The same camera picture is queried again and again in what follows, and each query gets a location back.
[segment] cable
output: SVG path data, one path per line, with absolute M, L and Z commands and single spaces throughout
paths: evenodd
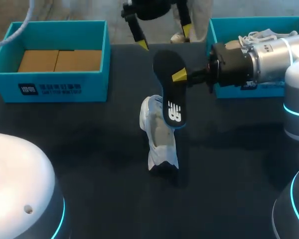
M 32 18 L 33 10 L 34 10 L 34 0 L 29 0 L 29 9 L 28 9 L 28 12 L 26 14 L 24 22 L 22 23 L 20 28 L 17 31 L 15 31 L 14 34 L 12 34 L 7 39 L 2 40 L 0 42 L 0 47 L 12 42 L 15 38 L 17 38 L 24 31 L 25 27 L 28 25 L 29 21 Z

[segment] shoe insole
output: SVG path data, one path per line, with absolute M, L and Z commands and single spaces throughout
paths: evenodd
M 163 117 L 166 124 L 172 128 L 185 126 L 187 72 L 182 58 L 175 52 L 162 50 L 153 59 L 153 70 L 163 90 Z
M 165 124 L 164 120 L 157 114 L 152 116 L 151 135 L 155 147 L 163 145 L 173 145 L 173 131 Z

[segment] shoe lace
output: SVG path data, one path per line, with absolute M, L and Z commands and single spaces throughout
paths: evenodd
M 252 31 L 248 34 L 248 36 L 238 36 L 239 43 L 242 46 L 242 48 L 246 48 L 248 46 L 251 46 L 253 44 L 262 42 L 262 41 L 268 41 L 268 40 L 277 40 L 277 37 L 275 35 L 267 36 L 267 37 L 261 37 L 257 38 L 255 35 L 259 33 L 257 31 Z

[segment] box label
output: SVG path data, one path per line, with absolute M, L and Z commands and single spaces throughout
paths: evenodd
M 247 81 L 246 84 L 241 86 L 240 90 L 242 91 L 249 91 L 249 90 L 255 90 L 257 89 L 257 84 L 254 83 L 253 81 Z
M 261 89 L 279 89 L 279 88 L 284 88 L 285 87 L 285 82 L 280 81 L 280 82 L 268 82 L 268 83 L 262 83 L 260 84 Z
M 80 84 L 40 84 L 42 95 L 79 95 L 82 93 Z
M 24 96 L 37 96 L 38 91 L 36 90 L 35 84 L 19 84 L 18 85 L 21 93 Z

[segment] blue light ring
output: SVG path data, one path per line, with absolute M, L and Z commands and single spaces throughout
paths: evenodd
M 284 108 L 285 108 L 285 110 L 286 110 L 288 113 L 290 113 L 290 114 L 292 114 L 292 115 L 295 115 L 295 116 L 299 116 L 299 113 L 289 110 L 289 109 L 285 106 L 285 104 L 284 104 Z
M 60 224 L 58 226 L 58 228 L 56 229 L 55 233 L 53 234 L 53 236 L 51 237 L 51 239 L 55 239 L 56 236 L 58 235 L 60 229 L 61 229 L 61 226 L 63 224 L 63 221 L 64 221 L 64 215 L 65 215 L 65 200 L 63 198 L 63 213 L 62 213 L 62 218 L 61 218 L 61 221 L 60 221 Z
M 297 177 L 297 175 L 299 174 L 299 172 L 295 175 L 295 177 L 294 177 L 294 179 L 293 179 L 293 181 L 292 181 L 292 183 L 291 183 L 291 187 L 290 187 L 290 198 L 291 198 L 291 204 L 292 204 L 292 206 L 293 206 L 293 209 L 294 209 L 294 212 L 295 212 L 295 214 L 296 214 L 296 216 L 297 216 L 297 218 L 298 218 L 298 220 L 299 220 L 299 213 L 298 213 L 298 211 L 297 211 L 297 209 L 296 209 L 296 206 L 295 206 L 295 202 L 294 202 L 294 193 L 293 193 L 293 190 L 294 190 L 294 182 L 295 182 L 295 179 L 296 179 L 296 177 Z

